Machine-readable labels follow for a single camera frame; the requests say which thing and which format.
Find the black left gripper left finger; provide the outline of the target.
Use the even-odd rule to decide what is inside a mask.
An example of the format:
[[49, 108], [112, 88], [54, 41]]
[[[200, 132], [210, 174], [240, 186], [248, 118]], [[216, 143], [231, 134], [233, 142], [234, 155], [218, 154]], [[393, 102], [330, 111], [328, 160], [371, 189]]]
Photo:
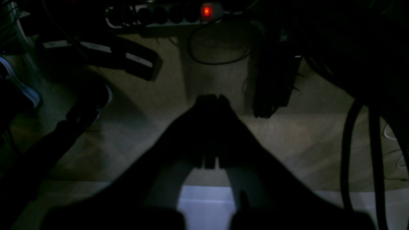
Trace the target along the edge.
[[54, 208], [43, 230], [185, 229], [177, 211], [180, 191], [194, 168], [216, 167], [220, 99], [199, 96], [112, 184], [71, 205]]

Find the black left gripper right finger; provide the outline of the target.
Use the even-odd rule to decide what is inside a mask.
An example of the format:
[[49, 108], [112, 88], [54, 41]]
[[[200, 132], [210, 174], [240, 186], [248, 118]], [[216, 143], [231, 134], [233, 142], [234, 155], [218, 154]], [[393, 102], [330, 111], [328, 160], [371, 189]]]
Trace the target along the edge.
[[237, 212], [231, 230], [374, 230], [371, 217], [347, 211], [317, 196], [268, 152], [219, 96], [220, 156]]

